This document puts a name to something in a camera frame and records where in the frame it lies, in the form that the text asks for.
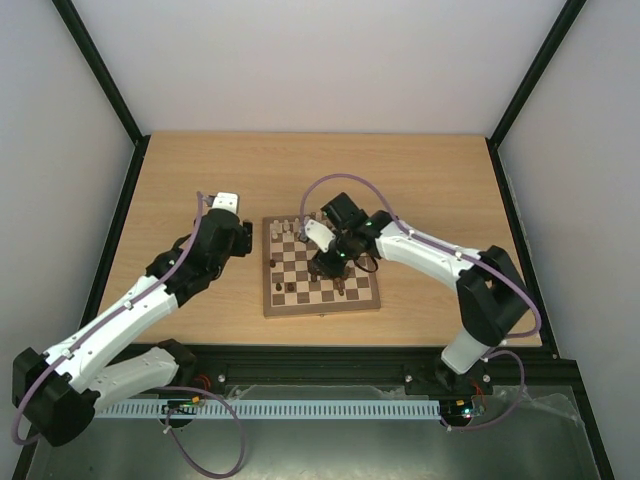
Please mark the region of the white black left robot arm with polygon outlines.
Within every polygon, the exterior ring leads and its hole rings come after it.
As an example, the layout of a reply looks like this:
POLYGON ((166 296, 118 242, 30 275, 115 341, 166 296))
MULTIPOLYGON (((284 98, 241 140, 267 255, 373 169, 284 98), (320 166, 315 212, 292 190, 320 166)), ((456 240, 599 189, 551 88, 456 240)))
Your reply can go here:
POLYGON ((12 365, 11 437, 17 445, 45 439, 61 446, 94 416, 146 390, 187 381, 194 358, 174 340, 130 360, 114 358, 141 333, 207 289, 232 257, 252 249, 252 224, 238 216, 238 197, 219 193, 200 207, 192 232, 159 254, 111 307, 65 340, 39 353, 27 348, 12 365))

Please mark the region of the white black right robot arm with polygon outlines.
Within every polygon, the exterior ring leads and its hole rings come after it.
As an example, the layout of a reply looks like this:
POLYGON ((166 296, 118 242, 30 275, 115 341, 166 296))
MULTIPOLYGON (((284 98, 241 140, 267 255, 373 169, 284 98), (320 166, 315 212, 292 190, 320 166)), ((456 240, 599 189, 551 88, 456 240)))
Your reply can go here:
POLYGON ((329 221, 310 218, 301 236, 318 247, 310 271, 330 279, 345 275, 348 262, 364 255, 420 272, 455 292, 462 327, 442 351, 436 379, 445 390, 460 390, 471 379, 471 367, 510 335, 527 312, 537 307, 509 254, 492 246, 464 248, 416 231, 393 213, 372 215, 344 192, 323 208, 329 221))

